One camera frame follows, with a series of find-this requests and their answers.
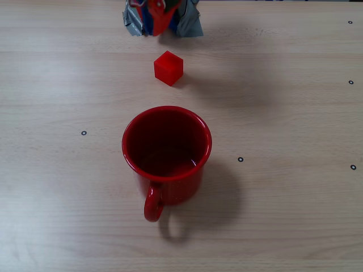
mug handle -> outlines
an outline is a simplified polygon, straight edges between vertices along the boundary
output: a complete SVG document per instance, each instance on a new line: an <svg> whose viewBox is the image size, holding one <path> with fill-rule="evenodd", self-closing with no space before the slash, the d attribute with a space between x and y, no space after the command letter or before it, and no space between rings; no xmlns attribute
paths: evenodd
<svg viewBox="0 0 363 272"><path fill-rule="evenodd" d="M143 214L147 221L159 220L164 204L161 202L161 185L151 181L143 208Z"/></svg>

red mug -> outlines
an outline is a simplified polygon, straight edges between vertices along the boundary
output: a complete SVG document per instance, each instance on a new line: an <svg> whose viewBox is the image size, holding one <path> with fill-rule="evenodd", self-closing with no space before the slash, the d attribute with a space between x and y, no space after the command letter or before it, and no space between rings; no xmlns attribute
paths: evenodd
<svg viewBox="0 0 363 272"><path fill-rule="evenodd" d="M122 148L146 193L145 218L156 222L164 205L180 204L197 192L212 150L212 136L195 113L162 106L131 121Z"/></svg>

red cube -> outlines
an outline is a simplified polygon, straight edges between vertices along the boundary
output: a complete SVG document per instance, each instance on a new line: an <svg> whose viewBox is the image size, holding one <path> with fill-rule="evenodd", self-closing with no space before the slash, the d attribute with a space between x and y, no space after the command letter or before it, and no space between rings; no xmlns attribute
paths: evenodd
<svg viewBox="0 0 363 272"><path fill-rule="evenodd" d="M172 86L183 75L183 59L167 51L154 61L154 70L157 79Z"/></svg>

mug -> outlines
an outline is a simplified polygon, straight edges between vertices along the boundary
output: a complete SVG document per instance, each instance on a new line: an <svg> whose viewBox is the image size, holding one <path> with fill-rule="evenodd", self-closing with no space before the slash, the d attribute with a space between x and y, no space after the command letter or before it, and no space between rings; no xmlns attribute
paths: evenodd
<svg viewBox="0 0 363 272"><path fill-rule="evenodd" d="M197 192L212 136L206 123L190 110L161 106L131 121L122 149L146 194L145 218L156 222L164 205L180 204Z"/></svg>

red part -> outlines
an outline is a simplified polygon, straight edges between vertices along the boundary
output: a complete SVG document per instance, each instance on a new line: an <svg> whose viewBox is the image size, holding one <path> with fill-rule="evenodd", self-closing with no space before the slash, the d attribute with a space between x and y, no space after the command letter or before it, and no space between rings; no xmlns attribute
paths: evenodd
<svg viewBox="0 0 363 272"><path fill-rule="evenodd" d="M176 4L168 13L164 13L165 10L165 1L161 0L149 0L148 1L148 9L149 13L153 16L154 19L154 29L153 29L153 36L158 36L170 24L170 21L174 15L175 10L179 7L181 1Z"/></svg>
<svg viewBox="0 0 363 272"><path fill-rule="evenodd" d="M167 51L154 61L154 70L157 79L172 86L183 75L183 59Z"/></svg>
<svg viewBox="0 0 363 272"><path fill-rule="evenodd" d="M161 186L156 182L150 182L149 190L143 208L143 214L147 221L156 222L159 220L164 204L161 201Z"/></svg>
<svg viewBox="0 0 363 272"><path fill-rule="evenodd" d="M138 16L139 16L139 17L140 17L140 19L141 19L141 22L143 22L141 8L140 8L140 7L136 7L136 10L137 10Z"/></svg>

